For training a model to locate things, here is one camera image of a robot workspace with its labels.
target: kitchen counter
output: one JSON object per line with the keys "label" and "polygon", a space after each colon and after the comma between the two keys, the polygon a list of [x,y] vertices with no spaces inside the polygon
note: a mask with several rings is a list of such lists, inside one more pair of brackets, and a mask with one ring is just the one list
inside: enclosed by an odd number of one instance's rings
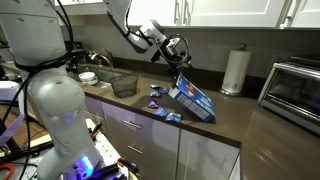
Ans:
{"label": "kitchen counter", "polygon": [[[16,71],[13,64],[1,64]],[[81,85],[87,96],[163,121],[147,108],[150,84],[170,87],[169,78],[139,75],[138,92],[124,99],[112,88]],[[241,148],[244,180],[320,179],[320,139],[301,127],[258,106],[255,99],[233,98],[201,89],[214,104],[215,122],[203,123],[168,95],[156,99],[161,107],[183,115],[181,124],[169,123],[203,136]]]}

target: paper towel holder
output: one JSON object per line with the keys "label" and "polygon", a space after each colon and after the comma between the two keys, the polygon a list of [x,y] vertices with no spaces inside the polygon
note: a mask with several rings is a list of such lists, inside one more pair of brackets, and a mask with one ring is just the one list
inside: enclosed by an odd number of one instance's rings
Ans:
{"label": "paper towel holder", "polygon": [[[246,46],[247,46],[246,44],[241,43],[239,48],[236,51],[246,51]],[[239,83],[239,84],[237,84],[237,83],[236,84],[229,84],[229,83],[225,82],[225,78],[224,78],[224,82],[222,84],[222,87],[219,88],[219,91],[222,94],[227,95],[227,96],[233,96],[233,97],[242,96],[242,94],[243,94],[242,91],[240,91],[240,92],[230,92],[230,91],[228,91],[226,89],[230,89],[230,88],[231,89],[237,89],[237,88],[242,89],[242,85],[243,85],[243,81],[244,80],[242,81],[242,84],[241,83]]]}

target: mesh basket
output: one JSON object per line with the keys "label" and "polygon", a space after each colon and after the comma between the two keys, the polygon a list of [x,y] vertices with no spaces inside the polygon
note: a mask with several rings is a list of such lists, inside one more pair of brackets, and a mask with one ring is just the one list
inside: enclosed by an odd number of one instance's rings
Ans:
{"label": "mesh basket", "polygon": [[137,93],[138,77],[134,75],[121,75],[110,80],[114,95],[119,98],[133,96]]}

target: blue box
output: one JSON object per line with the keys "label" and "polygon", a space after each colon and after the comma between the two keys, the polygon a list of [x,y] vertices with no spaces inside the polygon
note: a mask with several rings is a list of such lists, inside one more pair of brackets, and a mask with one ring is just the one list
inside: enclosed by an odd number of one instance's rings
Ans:
{"label": "blue box", "polygon": [[176,87],[170,89],[169,95],[173,99],[179,101],[202,121],[210,122],[214,119],[211,99],[188,81],[182,74],[179,75]]}

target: faucet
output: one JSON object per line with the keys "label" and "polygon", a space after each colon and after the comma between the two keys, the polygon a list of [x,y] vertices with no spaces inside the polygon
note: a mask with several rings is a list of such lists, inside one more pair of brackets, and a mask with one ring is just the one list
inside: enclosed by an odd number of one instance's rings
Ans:
{"label": "faucet", "polygon": [[91,58],[92,61],[97,61],[97,65],[102,66],[102,62],[101,59],[103,59],[107,64],[109,64],[110,69],[113,69],[113,62],[112,62],[112,56],[111,58],[107,58],[105,55],[103,54],[99,54],[99,53],[94,53]]}

